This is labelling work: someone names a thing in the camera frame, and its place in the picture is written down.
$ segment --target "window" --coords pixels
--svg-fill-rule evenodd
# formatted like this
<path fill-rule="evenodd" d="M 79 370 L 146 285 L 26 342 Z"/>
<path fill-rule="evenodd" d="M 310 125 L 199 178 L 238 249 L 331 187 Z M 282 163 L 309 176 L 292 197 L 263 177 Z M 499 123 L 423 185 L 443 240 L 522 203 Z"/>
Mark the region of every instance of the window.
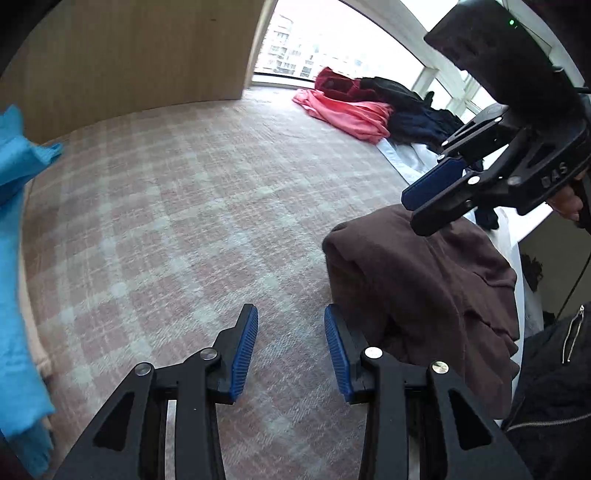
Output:
<path fill-rule="evenodd" d="M 472 103 L 481 109 L 485 109 L 489 105 L 496 103 L 496 101 L 484 88 L 480 87 L 472 99 Z"/>
<path fill-rule="evenodd" d="M 439 80 L 433 80 L 429 86 L 429 90 L 432 90 L 435 93 L 431 106 L 435 110 L 444 110 L 452 99 L 452 96 L 445 88 L 443 88 L 443 85 L 439 83 Z"/>
<path fill-rule="evenodd" d="M 267 57 L 277 53 L 273 46 L 290 52 L 288 67 L 267 68 Z M 278 0 L 255 72 L 292 75 L 286 70 L 294 70 L 314 80 L 324 67 L 351 78 L 386 77 L 408 88 L 423 70 L 396 39 L 339 0 Z"/>
<path fill-rule="evenodd" d="M 402 3 L 417 17 L 425 30 L 431 31 L 456 5 L 457 0 L 402 0 Z"/>

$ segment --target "black cloth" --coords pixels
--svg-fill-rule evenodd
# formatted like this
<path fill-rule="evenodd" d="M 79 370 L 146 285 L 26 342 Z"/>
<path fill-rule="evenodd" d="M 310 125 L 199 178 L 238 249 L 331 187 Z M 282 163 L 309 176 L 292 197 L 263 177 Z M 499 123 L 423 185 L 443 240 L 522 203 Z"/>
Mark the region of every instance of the black cloth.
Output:
<path fill-rule="evenodd" d="M 523 458 L 535 480 L 588 478 L 591 472 L 591 417 L 555 426 L 526 422 L 575 419 L 591 413 L 591 303 L 570 362 L 568 356 L 578 324 L 573 316 L 559 320 L 543 332 L 526 338 L 521 375 L 511 414 L 504 422 L 507 438 Z"/>
<path fill-rule="evenodd" d="M 388 131 L 397 144 L 426 144 L 429 150 L 440 153 L 441 144 L 464 125 L 449 110 L 431 108 L 432 95 L 423 100 L 417 93 L 393 80 L 363 78 L 360 88 L 374 90 L 381 102 L 394 109 L 388 120 Z"/>

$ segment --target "black jacket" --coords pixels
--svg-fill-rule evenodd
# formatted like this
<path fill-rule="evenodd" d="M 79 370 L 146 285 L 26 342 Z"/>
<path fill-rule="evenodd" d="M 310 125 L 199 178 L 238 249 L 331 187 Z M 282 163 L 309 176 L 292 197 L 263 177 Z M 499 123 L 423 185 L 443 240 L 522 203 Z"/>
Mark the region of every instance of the black jacket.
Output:
<path fill-rule="evenodd" d="M 525 340 L 503 429 L 536 480 L 589 478 L 591 303 Z"/>

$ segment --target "blue cloth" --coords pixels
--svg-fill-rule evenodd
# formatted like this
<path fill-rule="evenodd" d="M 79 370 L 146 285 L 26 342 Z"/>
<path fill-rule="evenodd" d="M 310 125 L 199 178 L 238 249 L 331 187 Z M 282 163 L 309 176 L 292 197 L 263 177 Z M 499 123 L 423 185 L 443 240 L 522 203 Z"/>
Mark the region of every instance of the blue cloth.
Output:
<path fill-rule="evenodd" d="M 0 430 L 33 476 L 48 467 L 51 440 L 40 420 L 53 413 L 49 394 L 27 345 L 18 304 L 18 248 L 23 186 L 61 154 L 22 135 L 11 106 L 0 116 Z"/>

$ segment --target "building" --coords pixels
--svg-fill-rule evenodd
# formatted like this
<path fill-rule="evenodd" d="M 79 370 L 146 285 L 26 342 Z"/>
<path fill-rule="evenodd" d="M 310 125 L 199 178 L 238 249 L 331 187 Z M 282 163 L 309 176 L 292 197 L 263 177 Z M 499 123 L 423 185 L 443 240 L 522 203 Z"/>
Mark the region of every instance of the building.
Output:
<path fill-rule="evenodd" d="M 311 33 L 305 25 L 297 25 L 276 11 L 262 42 L 255 71 L 313 80 L 328 66 L 356 78 L 364 76 L 367 70 L 361 57 L 362 54 L 351 52 L 322 32 Z"/>

